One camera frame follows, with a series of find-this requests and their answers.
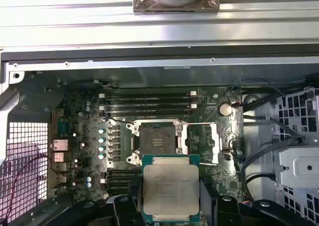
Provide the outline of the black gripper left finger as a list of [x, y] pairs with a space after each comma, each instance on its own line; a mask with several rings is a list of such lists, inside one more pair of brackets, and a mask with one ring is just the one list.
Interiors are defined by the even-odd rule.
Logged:
[[65, 226], [141, 226], [139, 209], [142, 177], [134, 176], [126, 195], [110, 197], [106, 202], [81, 201], [63, 213]]

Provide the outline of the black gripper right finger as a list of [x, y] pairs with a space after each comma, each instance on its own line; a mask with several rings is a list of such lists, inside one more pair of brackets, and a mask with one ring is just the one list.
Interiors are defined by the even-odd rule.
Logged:
[[313, 223], [270, 200], [251, 207], [221, 195], [212, 180], [200, 179], [200, 210], [209, 226], [312, 226]]

